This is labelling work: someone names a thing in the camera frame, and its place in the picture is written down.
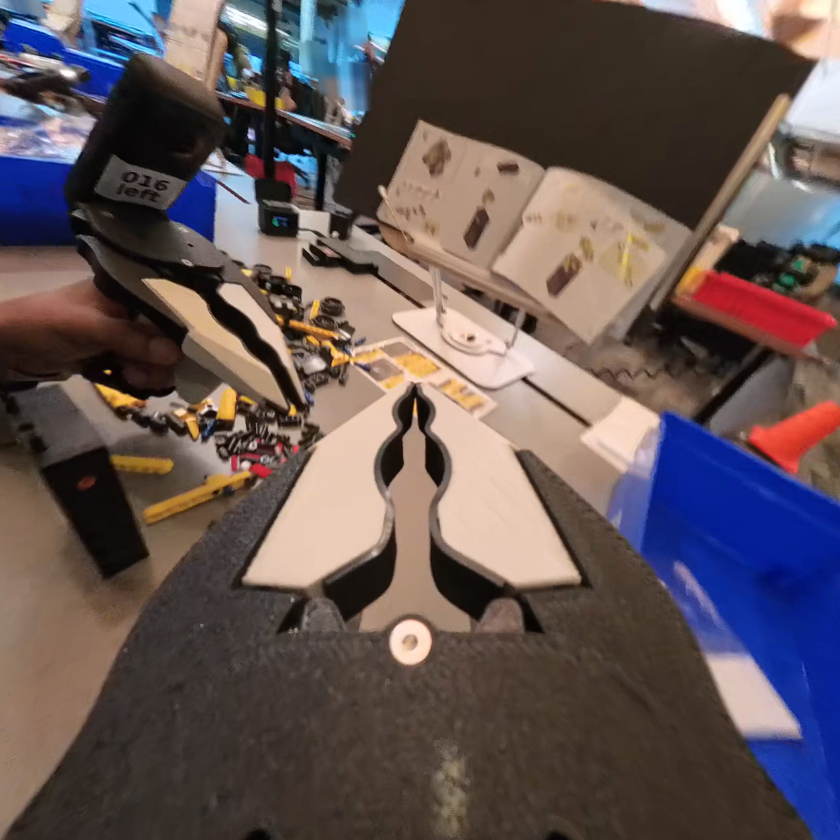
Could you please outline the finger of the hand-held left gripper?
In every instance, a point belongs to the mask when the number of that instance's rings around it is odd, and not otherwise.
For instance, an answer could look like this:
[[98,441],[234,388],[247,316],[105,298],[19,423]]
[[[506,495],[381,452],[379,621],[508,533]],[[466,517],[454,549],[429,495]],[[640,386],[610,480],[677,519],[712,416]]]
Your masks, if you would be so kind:
[[215,318],[200,294],[162,278],[146,278],[141,283],[154,305],[185,329],[182,351],[188,359],[238,392],[288,409],[288,399],[269,367]]
[[296,408],[307,408],[309,403],[305,389],[287,347],[284,332],[274,312],[266,308],[262,295],[254,295],[237,283],[222,282],[218,285],[218,297],[237,312],[241,322],[236,327],[239,337],[272,373],[286,403]]

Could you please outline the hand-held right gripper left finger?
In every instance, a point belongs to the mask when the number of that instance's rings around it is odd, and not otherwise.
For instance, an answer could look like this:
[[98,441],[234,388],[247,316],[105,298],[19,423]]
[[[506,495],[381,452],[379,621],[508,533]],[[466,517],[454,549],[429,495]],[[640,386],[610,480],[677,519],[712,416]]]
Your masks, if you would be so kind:
[[415,385],[391,391],[315,444],[247,566],[243,584],[312,589],[372,560],[395,521]]

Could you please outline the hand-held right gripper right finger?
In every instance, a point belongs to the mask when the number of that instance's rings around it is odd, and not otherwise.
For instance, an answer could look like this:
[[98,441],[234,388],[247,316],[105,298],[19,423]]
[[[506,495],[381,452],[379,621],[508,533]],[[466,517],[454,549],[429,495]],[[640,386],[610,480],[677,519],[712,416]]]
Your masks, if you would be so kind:
[[582,572],[519,459],[516,445],[427,385],[416,387],[437,546],[495,584],[551,589]]

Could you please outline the pile of small toy parts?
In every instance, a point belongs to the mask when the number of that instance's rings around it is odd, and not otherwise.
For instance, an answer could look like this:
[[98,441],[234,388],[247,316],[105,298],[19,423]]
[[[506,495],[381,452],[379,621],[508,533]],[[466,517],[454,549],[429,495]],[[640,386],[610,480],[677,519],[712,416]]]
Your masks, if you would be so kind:
[[226,468],[219,474],[247,470],[258,484],[323,437],[320,425],[312,420],[314,398],[332,384],[348,384],[355,368],[354,348],[362,345],[364,337],[355,336],[341,299],[321,296],[305,302],[301,290],[291,283],[290,268],[285,276],[273,275],[266,266],[247,269],[245,274],[257,280],[290,344],[307,408],[272,408],[226,386],[216,397],[208,396],[191,405],[174,402],[169,410],[154,412],[148,407],[148,399],[104,384],[95,388],[120,420],[160,436],[173,434],[195,444],[211,443]]

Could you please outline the person's left hand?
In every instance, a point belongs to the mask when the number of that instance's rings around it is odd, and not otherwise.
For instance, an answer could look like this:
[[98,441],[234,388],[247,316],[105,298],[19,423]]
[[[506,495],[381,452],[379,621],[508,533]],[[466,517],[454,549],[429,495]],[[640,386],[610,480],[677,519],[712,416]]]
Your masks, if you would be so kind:
[[173,386],[183,359],[174,341],[132,318],[91,280],[2,302],[4,379],[63,379],[104,354],[129,385],[153,390]]

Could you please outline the small black display device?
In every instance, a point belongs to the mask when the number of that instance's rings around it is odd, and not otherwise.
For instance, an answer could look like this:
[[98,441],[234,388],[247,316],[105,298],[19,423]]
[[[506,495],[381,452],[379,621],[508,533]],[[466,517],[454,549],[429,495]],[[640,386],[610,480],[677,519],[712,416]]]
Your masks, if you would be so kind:
[[258,228],[262,235],[273,238],[298,237],[300,214],[293,203],[259,198],[257,214]]

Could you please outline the black lamp stand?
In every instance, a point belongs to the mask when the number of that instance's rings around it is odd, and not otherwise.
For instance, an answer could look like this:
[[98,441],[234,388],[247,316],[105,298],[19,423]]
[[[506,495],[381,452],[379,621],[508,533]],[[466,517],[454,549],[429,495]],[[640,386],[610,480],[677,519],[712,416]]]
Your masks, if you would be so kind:
[[265,105],[262,124],[262,163],[263,175],[255,180],[255,199],[258,209],[259,228],[271,228],[269,216],[275,205],[287,203],[289,197],[287,184],[276,178],[277,146],[277,95],[280,92],[278,79],[279,36],[278,24],[281,19],[281,1],[265,1],[266,11],[266,54],[262,65]]

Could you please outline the long yellow toy beam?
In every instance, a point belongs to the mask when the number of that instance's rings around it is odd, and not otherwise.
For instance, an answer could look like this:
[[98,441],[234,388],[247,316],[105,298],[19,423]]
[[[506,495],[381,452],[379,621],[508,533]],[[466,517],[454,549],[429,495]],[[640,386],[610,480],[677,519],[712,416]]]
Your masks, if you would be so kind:
[[222,474],[208,476],[201,485],[146,507],[142,511],[143,523],[151,525],[162,522],[214,499],[232,496],[251,487],[255,480],[256,477],[247,470],[227,476]]

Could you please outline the printed paper sheet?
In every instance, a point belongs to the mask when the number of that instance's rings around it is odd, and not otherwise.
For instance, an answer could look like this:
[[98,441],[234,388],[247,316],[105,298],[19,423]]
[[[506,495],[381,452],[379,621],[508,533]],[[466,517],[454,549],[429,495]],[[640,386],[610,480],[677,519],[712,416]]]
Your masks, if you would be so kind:
[[658,428],[660,415],[634,399],[621,396],[611,412],[581,435],[581,444],[624,474],[648,434]]

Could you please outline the blue plastic bin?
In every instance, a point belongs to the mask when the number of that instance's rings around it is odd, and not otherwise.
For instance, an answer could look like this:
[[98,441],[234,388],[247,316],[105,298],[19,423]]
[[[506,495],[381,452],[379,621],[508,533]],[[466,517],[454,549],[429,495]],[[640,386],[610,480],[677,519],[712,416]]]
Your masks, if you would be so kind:
[[[67,161],[1,157],[1,245],[72,246],[64,185]],[[169,210],[170,218],[209,240],[215,237],[217,180],[201,171]]]
[[838,839],[838,502],[665,414],[608,517],[677,602],[755,757],[814,838]]

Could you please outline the white book stand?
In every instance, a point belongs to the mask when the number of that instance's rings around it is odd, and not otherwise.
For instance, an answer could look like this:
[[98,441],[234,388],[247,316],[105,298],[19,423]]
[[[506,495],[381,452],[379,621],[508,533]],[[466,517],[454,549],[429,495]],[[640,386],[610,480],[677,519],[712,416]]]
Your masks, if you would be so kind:
[[427,265],[432,283],[433,303],[393,314],[394,324],[480,388],[496,391],[533,373],[533,364],[514,349],[528,317],[523,309],[513,309],[512,331],[503,339],[446,302],[443,274],[490,293],[494,257],[468,256],[466,248],[445,244],[444,224],[434,222],[430,209],[439,190],[433,189],[429,197],[408,198],[410,192],[425,194],[426,188],[395,178],[377,191],[391,218],[387,226],[403,237],[408,256]]

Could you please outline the yellow black sticker sheet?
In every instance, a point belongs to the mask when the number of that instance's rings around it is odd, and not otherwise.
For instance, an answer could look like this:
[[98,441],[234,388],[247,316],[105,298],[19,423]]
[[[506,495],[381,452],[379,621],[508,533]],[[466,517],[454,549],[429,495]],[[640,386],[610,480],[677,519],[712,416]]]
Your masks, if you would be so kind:
[[477,419],[497,410],[493,398],[410,340],[357,346],[352,362],[384,392],[398,391],[408,384],[428,385]]

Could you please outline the black toy battery box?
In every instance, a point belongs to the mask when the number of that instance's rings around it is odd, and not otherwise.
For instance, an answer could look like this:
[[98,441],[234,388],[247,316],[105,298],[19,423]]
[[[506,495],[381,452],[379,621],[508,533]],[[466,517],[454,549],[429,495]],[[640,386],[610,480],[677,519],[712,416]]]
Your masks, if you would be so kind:
[[111,578],[149,550],[98,430],[59,385],[15,396],[17,430],[74,533]]

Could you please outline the open instruction booklet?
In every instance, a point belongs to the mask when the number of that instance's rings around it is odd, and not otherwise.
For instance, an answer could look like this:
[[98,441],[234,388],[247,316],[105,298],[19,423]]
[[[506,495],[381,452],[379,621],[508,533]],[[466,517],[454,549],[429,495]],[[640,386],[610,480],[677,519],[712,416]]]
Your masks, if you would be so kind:
[[378,219],[421,260],[500,283],[592,343],[661,281],[687,226],[623,190],[417,121]]

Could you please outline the orange cone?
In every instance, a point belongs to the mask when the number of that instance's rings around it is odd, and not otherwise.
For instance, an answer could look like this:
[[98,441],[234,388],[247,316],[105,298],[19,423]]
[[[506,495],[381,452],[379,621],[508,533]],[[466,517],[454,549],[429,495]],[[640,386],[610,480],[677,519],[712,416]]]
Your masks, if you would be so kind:
[[795,475],[802,458],[839,428],[839,405],[821,402],[778,423],[755,426],[746,437],[759,455]]

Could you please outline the red plastic bin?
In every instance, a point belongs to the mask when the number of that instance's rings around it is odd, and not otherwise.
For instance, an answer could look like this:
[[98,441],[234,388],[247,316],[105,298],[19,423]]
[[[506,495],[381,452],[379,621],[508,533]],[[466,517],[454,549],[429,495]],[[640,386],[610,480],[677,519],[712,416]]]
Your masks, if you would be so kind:
[[679,299],[798,350],[838,326],[834,316],[814,306],[712,269],[695,270]]

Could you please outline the black toy vehicle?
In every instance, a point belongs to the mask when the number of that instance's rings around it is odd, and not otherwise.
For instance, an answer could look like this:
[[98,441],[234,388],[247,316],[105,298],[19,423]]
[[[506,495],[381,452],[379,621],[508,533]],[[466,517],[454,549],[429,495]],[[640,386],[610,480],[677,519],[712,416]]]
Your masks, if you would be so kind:
[[822,244],[794,243],[789,248],[759,241],[751,245],[740,239],[719,259],[716,271],[785,296],[816,294],[821,276],[831,285],[839,263],[838,248]]

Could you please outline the black partition board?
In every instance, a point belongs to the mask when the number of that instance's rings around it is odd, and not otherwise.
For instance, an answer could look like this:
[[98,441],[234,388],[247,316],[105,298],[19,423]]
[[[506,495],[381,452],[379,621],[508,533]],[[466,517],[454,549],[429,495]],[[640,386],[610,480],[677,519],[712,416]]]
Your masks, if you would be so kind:
[[372,216],[418,120],[592,175],[694,230],[815,62],[628,3],[405,2],[336,186]]

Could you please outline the black flat bracket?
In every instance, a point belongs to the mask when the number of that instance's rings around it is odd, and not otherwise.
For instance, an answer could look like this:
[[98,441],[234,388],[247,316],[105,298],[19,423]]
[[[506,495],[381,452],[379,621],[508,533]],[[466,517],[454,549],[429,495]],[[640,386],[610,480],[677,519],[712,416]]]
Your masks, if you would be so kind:
[[378,251],[358,250],[338,239],[317,238],[305,244],[301,256],[318,268],[341,268],[354,275],[377,275],[385,257]]

